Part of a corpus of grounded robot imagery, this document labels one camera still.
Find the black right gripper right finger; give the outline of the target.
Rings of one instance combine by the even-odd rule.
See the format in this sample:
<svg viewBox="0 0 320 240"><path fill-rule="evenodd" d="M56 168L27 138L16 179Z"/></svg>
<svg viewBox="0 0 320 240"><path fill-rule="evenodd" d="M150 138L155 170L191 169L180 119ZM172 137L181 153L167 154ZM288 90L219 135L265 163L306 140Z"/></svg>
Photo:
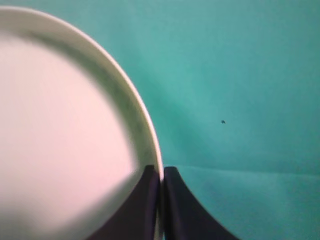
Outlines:
<svg viewBox="0 0 320 240"><path fill-rule="evenodd" d="M185 184L178 169L164 168L164 235L167 240L236 240Z"/></svg>

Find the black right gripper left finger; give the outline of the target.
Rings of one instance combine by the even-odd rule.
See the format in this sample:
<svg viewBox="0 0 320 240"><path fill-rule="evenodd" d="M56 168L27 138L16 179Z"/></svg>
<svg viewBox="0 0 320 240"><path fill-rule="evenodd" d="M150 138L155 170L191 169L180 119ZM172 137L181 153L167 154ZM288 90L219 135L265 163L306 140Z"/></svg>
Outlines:
<svg viewBox="0 0 320 240"><path fill-rule="evenodd" d="M159 174L147 165L128 198L89 240L153 240L155 236Z"/></svg>

